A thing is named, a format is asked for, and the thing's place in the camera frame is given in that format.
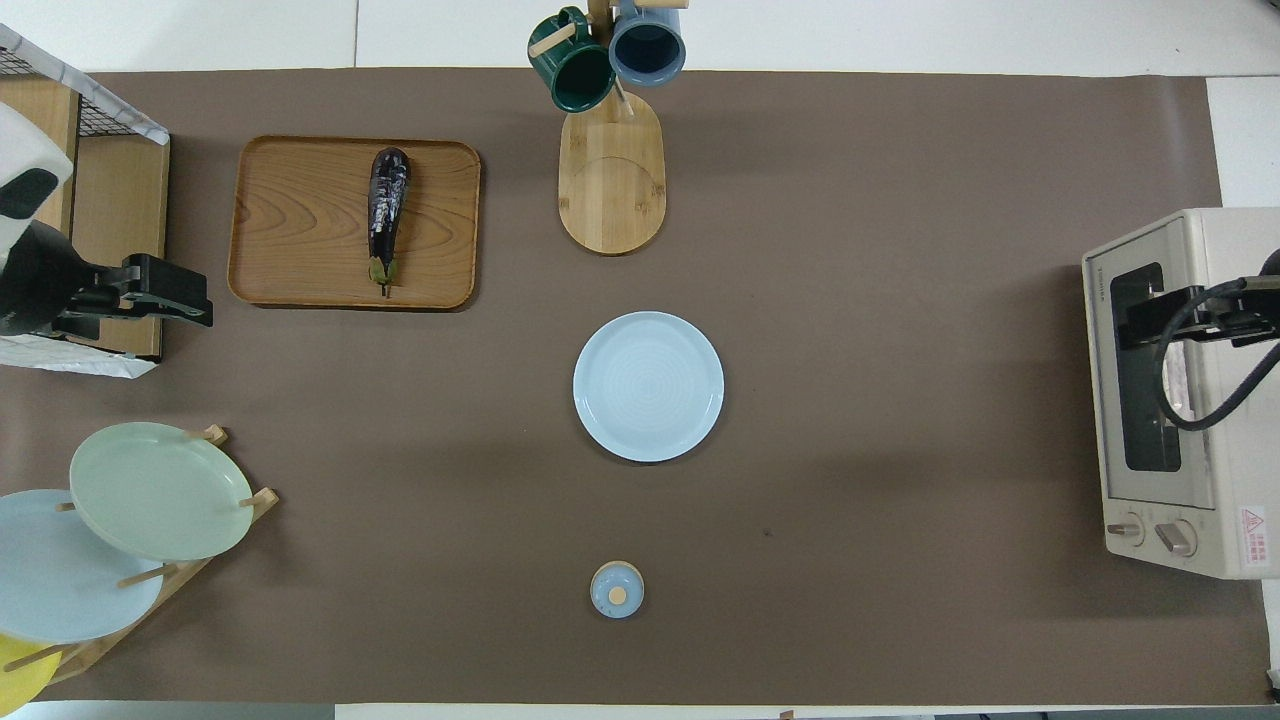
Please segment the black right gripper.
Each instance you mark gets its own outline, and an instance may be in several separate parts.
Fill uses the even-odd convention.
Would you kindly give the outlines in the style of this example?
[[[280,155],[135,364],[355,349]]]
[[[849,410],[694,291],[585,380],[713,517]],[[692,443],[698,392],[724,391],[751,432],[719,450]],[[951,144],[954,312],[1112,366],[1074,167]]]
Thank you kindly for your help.
[[[1211,299],[1201,301],[1208,320],[1196,342],[1229,340],[1236,348],[1276,340],[1279,333],[1279,250],[1274,250],[1260,274],[1216,284]],[[1158,341],[1176,311],[1201,292],[1192,284],[1167,292],[1155,292],[1148,284],[1121,284],[1117,288],[1117,347],[1138,348]]]

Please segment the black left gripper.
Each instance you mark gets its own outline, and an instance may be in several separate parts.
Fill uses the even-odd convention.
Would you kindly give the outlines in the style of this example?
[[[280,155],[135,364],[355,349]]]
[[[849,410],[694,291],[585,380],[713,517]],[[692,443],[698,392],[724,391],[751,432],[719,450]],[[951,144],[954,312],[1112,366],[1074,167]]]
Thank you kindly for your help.
[[[108,266],[87,263],[51,225],[31,223],[3,268],[1,334],[99,337],[108,318],[159,316],[212,327],[206,275],[142,252],[129,255],[122,270],[120,295],[99,284]]]

